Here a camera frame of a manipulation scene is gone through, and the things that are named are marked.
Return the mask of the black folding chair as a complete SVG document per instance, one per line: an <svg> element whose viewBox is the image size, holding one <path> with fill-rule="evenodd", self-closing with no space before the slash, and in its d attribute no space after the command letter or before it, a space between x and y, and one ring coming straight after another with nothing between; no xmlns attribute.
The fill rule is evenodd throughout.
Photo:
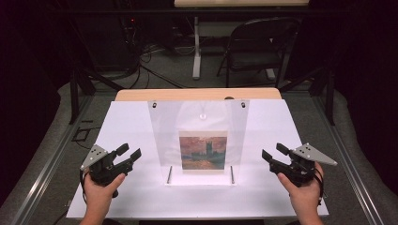
<svg viewBox="0 0 398 225"><path fill-rule="evenodd" d="M231 71L277 68L275 86L278 86L288 45L298 30L299 21L286 17L254 19L240 24L228 38L217 75L225 69L228 87Z"/></svg>

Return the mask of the white board mat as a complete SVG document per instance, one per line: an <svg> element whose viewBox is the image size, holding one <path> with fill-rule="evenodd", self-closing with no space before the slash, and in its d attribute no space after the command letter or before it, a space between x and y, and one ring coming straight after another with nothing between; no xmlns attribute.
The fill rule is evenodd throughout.
<svg viewBox="0 0 398 225"><path fill-rule="evenodd" d="M114 101L97 145L112 151L127 143L141 158L119 189L109 217L140 220L205 220L290 217L288 194L269 172L262 150L286 161L275 146L300 146L301 140L282 99L250 99L241 167L234 186L167 186L164 184L148 103Z"/></svg>

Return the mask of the painting print card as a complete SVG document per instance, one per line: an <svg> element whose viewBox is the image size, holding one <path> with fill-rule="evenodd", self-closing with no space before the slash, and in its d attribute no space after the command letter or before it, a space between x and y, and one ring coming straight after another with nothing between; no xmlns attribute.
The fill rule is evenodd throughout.
<svg viewBox="0 0 398 225"><path fill-rule="evenodd" d="M222 171L225 167L226 131L180 131L181 166L185 171Z"/></svg>

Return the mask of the white desk leg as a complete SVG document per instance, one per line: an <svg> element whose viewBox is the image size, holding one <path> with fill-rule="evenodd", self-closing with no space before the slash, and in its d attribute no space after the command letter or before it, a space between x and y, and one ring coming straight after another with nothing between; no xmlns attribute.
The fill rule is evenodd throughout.
<svg viewBox="0 0 398 225"><path fill-rule="evenodd" d="M193 59L193 69L192 78L194 80L200 79L200 69L201 69L201 53L200 53L200 37L199 37L199 21L198 18L194 18L194 59Z"/></svg>

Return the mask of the clear acrylic photo frame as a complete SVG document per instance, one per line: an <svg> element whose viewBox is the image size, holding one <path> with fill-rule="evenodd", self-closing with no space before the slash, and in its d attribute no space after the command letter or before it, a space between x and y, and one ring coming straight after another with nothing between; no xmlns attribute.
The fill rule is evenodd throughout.
<svg viewBox="0 0 398 225"><path fill-rule="evenodd" d="M241 167L250 102L244 99L164 100L148 103L151 125L167 186L234 186ZM181 166L180 131L226 131L222 171L185 171Z"/></svg>

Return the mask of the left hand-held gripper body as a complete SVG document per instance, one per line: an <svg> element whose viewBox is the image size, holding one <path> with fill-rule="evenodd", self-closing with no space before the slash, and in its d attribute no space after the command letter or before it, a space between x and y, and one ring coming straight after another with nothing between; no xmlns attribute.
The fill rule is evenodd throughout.
<svg viewBox="0 0 398 225"><path fill-rule="evenodd" d="M117 157L115 150L109 152L94 144L83 160L80 170L89 170L92 180L101 186L109 185L121 173L127 175L132 171L132 166L125 166L123 161L114 164Z"/></svg>

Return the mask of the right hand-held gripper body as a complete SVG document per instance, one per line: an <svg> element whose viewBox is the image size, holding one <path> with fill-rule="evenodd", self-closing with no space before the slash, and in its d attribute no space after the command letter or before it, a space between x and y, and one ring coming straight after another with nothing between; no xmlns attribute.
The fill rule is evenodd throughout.
<svg viewBox="0 0 398 225"><path fill-rule="evenodd" d="M290 164L287 165L281 162L283 168L280 171L271 172L275 174L283 173L297 187L301 187L314 179L314 164L316 162L333 166L337 165L334 159L328 157L308 143L291 150L293 151L293 155L290 157Z"/></svg>

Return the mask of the person's right hand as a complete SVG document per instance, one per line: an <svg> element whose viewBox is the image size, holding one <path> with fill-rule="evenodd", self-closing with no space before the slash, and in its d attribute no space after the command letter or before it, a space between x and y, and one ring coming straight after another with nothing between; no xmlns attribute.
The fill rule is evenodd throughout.
<svg viewBox="0 0 398 225"><path fill-rule="evenodd" d="M299 219L318 218L317 207L320 197L320 185L316 179L305 186L296 187L283 173L277 177L287 190L290 202Z"/></svg>

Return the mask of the aluminium floor rail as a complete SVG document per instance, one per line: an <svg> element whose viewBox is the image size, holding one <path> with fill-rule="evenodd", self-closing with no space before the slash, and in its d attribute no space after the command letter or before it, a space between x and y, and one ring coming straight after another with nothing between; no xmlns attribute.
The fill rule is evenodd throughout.
<svg viewBox="0 0 398 225"><path fill-rule="evenodd" d="M348 148L344 145L343 136L326 115L326 106L323 99L314 97L313 101L329 136L332 138L334 152L338 158L338 167L344 171L344 188L337 187L337 182L333 181L339 197L336 199L330 198L329 202L333 201L332 206L336 206L339 210L345 212L349 218L357 218L357 214L361 214L365 218L363 225L384 225L383 219L378 214L375 203L370 196L370 192L365 186L364 180L360 177Z"/></svg>
<svg viewBox="0 0 398 225"><path fill-rule="evenodd" d="M63 97L38 151L9 197L16 213L6 225L78 224L67 212L78 187L80 158L70 154L76 148L72 137L80 122L71 124L69 117L69 98Z"/></svg>

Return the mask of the light wooden table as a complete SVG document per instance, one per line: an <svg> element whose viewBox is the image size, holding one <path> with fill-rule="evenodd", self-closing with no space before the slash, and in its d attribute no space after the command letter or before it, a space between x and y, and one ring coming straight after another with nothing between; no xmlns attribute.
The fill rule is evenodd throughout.
<svg viewBox="0 0 398 225"><path fill-rule="evenodd" d="M115 101L150 100L213 100L213 99L281 99L277 88L186 88L186 89L125 89Z"/></svg>

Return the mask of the light desk top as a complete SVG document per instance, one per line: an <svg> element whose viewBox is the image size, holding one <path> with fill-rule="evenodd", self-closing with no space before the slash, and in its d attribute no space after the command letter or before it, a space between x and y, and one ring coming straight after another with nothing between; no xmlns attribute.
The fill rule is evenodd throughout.
<svg viewBox="0 0 398 225"><path fill-rule="evenodd" d="M310 0L174 0L176 8L307 6Z"/></svg>

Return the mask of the black metal stand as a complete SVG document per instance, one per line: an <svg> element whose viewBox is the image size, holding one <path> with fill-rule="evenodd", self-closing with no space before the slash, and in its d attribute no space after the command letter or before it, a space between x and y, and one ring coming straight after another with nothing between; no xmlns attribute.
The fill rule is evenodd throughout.
<svg viewBox="0 0 398 225"><path fill-rule="evenodd" d="M79 107L79 90L82 90L85 95L93 96L96 93L96 88L91 82L91 78L98 80L115 91L120 91L123 87L111 80L99 75L97 72L85 67L75 67L69 77L70 101L71 101L71 118L69 123L72 125L80 114Z"/></svg>
<svg viewBox="0 0 398 225"><path fill-rule="evenodd" d="M279 88L281 93L290 91L304 81L313 78L309 93L311 96L320 96L323 90L326 90L325 116L329 123L334 126L333 101L334 101L334 72L330 67L317 67L313 71L297 78L296 80Z"/></svg>

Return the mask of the person's left hand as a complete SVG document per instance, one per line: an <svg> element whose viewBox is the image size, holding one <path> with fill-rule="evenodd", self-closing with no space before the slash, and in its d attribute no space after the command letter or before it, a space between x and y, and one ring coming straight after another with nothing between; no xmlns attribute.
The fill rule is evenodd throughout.
<svg viewBox="0 0 398 225"><path fill-rule="evenodd" d="M124 182L126 175L121 173L109 185L97 185L88 173L84 177L87 217L105 217L109 211L114 192Z"/></svg>

